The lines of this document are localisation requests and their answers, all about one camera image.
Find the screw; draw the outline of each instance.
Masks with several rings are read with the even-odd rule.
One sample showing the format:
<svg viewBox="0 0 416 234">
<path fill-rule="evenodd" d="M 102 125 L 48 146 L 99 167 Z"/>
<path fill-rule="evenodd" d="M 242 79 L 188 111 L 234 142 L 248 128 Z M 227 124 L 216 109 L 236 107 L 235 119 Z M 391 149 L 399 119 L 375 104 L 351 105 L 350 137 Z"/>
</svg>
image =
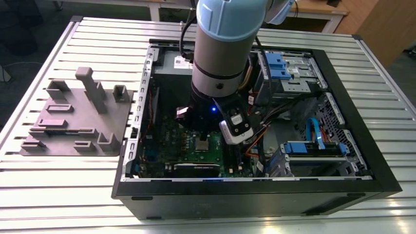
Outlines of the screw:
<svg viewBox="0 0 416 234">
<path fill-rule="evenodd" d="M 224 84 L 223 84 L 223 83 L 218 83 L 218 84 L 215 85 L 215 87 L 216 87 L 218 89 L 223 89 L 223 88 L 224 88 Z"/>
</svg>

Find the black computer case frame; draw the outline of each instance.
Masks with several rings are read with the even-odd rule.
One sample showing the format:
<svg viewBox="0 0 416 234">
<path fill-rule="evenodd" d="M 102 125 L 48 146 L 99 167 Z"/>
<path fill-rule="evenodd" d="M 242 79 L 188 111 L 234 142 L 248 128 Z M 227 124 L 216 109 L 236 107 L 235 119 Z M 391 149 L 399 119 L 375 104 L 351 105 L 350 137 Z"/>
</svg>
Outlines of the black computer case frame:
<svg viewBox="0 0 416 234">
<path fill-rule="evenodd" d="M 151 41 L 154 47 L 174 41 Z M 310 52 L 330 86 L 346 128 L 351 131 L 371 170 L 372 180 L 242 182 L 126 182 L 122 179 L 124 149 L 112 191 L 139 219 L 194 219 L 328 215 L 368 199 L 402 191 L 363 118 L 323 50 L 264 47 Z"/>
</svg>

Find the white label sticker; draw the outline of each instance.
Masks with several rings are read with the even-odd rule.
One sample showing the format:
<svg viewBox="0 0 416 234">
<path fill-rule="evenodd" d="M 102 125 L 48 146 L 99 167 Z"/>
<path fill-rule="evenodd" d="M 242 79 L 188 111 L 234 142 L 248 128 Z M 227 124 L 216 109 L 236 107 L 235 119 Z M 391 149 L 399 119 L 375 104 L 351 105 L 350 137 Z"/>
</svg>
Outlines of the white label sticker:
<svg viewBox="0 0 416 234">
<path fill-rule="evenodd" d="M 186 59 L 182 56 L 176 56 L 174 68 L 176 68 L 176 69 L 192 69 L 194 64 L 191 62 L 186 61 Z"/>
<path fill-rule="evenodd" d="M 255 97 L 248 96 L 248 104 L 254 105 L 255 104 Z"/>
<path fill-rule="evenodd" d="M 259 170 L 263 172 L 263 168 L 264 168 L 264 166 L 263 166 L 263 164 L 260 163 L 260 161 L 258 161 L 256 166 L 258 166 Z"/>
<path fill-rule="evenodd" d="M 288 68 L 290 73 L 299 73 L 299 70 L 296 68 Z"/>
</svg>

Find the gray plastic base plate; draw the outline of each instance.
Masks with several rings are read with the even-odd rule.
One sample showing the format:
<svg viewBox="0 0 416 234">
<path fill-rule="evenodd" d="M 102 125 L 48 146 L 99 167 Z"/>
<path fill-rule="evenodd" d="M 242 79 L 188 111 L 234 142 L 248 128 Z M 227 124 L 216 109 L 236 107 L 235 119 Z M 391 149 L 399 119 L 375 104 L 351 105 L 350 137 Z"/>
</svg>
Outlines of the gray plastic base plate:
<svg viewBox="0 0 416 234">
<path fill-rule="evenodd" d="M 39 136 L 36 135 L 36 137 L 28 135 L 26 142 L 28 142 L 30 148 L 32 147 L 31 144 L 34 142 L 36 143 L 36 141 L 42 142 L 42 147 L 39 147 L 39 145 L 34 145 L 35 147 L 34 149 L 30 149 L 30 151 L 22 148 L 22 155 L 118 156 L 120 154 L 119 149 L 131 111 L 132 91 L 128 91 L 130 101 L 116 102 L 112 90 L 104 90 L 104 103 L 108 110 L 106 114 L 98 113 L 96 108 L 92 102 L 88 100 L 84 91 L 86 89 L 71 89 L 71 91 L 63 92 L 66 99 L 48 99 L 32 129 L 38 130 L 38 128 L 42 128 L 47 125 L 46 123 L 52 123 L 52 125 L 60 123 L 59 120 L 66 120 L 66 124 L 63 124 L 62 127 L 47 126 L 48 134 L 40 133 Z M 59 106 L 60 104 L 71 104 L 72 107 L 64 108 Z M 80 129 L 96 129 L 96 134 L 91 134 L 91 136 L 80 136 Z M 107 141 L 110 140 L 110 137 L 114 133 L 114 136 L 118 140 L 118 142 L 114 142 L 112 144 L 115 145 L 114 150 L 110 151 L 108 146 L 100 147 L 98 144 L 100 133 L 104 135 L 104 140 Z"/>
</svg>

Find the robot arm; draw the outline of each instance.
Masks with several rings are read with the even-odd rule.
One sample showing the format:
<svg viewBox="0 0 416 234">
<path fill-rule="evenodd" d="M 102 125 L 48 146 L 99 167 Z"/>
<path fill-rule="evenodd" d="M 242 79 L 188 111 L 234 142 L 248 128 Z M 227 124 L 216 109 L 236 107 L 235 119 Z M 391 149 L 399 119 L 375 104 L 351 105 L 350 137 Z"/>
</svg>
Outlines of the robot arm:
<svg viewBox="0 0 416 234">
<path fill-rule="evenodd" d="M 203 136 L 220 127 L 228 144 L 254 135 L 238 87 L 258 31 L 264 20 L 283 22 L 294 1 L 176 0 L 198 2 L 192 99 L 188 107 L 178 109 L 178 120 Z"/>
</svg>

